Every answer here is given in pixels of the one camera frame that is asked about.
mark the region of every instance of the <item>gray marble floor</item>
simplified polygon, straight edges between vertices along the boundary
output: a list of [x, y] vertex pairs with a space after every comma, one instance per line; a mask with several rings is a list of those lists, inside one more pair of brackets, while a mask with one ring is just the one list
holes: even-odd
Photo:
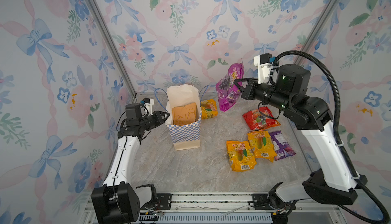
[[[153, 98], [151, 95], [139, 95]], [[166, 105], [165, 95], [159, 95]], [[205, 99], [217, 96], [205, 95]], [[201, 147], [175, 151], [167, 126], [161, 125], [152, 130], [141, 142], [132, 173], [133, 187], [153, 183], [158, 192], [255, 192], [269, 191], [277, 182], [294, 181], [308, 175], [310, 169], [300, 146], [289, 125], [281, 116], [281, 126], [268, 131], [281, 130], [296, 155], [274, 161], [257, 159], [254, 169], [246, 172], [233, 172], [228, 163], [226, 141], [247, 141], [250, 132], [242, 114], [256, 109], [256, 100], [239, 98], [228, 111], [219, 111], [218, 116], [201, 122]], [[278, 110], [269, 106], [274, 116]], [[153, 110], [164, 109], [155, 100]]]

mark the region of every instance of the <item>checkered paper bag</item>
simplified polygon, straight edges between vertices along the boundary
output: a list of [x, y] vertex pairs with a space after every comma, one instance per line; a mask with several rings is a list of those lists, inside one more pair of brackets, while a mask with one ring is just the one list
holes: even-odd
[[200, 125], [201, 125], [201, 105], [198, 97], [198, 89], [193, 85], [175, 85], [167, 89], [169, 101], [167, 111], [172, 114], [172, 108], [196, 103], [198, 121], [188, 125], [174, 125], [172, 116], [168, 117], [165, 124], [169, 128], [175, 150], [199, 148], [201, 145]]

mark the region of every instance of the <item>purple snack package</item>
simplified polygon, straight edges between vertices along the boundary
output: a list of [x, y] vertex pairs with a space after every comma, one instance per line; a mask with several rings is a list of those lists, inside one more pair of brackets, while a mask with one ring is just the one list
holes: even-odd
[[216, 91], [219, 97], [219, 107], [221, 111], [227, 111], [242, 94], [233, 84], [235, 79], [242, 79], [244, 74], [243, 64], [232, 64], [228, 73], [216, 84]]
[[277, 156], [274, 157], [275, 160], [283, 159], [296, 154], [285, 140], [280, 130], [269, 132], [269, 135], [271, 136], [271, 140], [274, 145], [274, 151], [276, 151], [277, 154]]

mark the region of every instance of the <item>red candy bag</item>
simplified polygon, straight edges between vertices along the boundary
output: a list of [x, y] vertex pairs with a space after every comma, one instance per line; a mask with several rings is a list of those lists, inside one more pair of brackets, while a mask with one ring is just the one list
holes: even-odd
[[[260, 107], [259, 110], [266, 115], [273, 117], [270, 109], [267, 107]], [[243, 114], [250, 130], [265, 130], [267, 128], [275, 127], [281, 125], [276, 119], [269, 119], [261, 115], [258, 109], [248, 111], [246, 114]]]

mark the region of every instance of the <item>barcode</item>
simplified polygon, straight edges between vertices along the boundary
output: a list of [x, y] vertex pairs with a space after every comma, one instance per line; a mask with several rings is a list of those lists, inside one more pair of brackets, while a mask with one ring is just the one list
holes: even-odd
[[241, 165], [241, 168], [242, 168], [242, 170], [249, 170], [249, 169], [250, 169], [250, 166], [247, 165], [247, 164], [242, 164], [242, 165]]

